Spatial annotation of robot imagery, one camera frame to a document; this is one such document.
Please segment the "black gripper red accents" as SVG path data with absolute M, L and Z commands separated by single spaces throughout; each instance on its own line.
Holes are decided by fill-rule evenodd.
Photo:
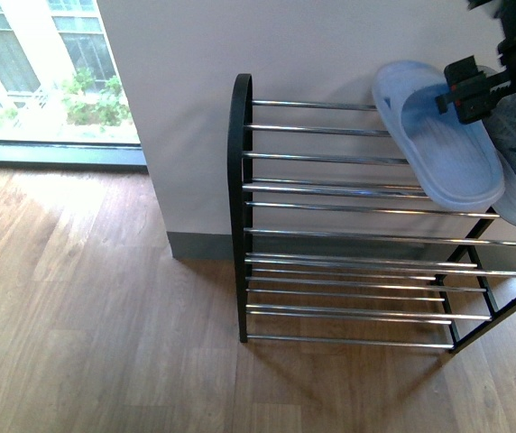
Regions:
M 470 56 L 447 65 L 444 77 L 448 92 L 435 98 L 438 112 L 455 109 L 461 124 L 471 124 L 489 116 L 498 102 L 513 93 L 507 70 L 494 72 L 479 67 Z

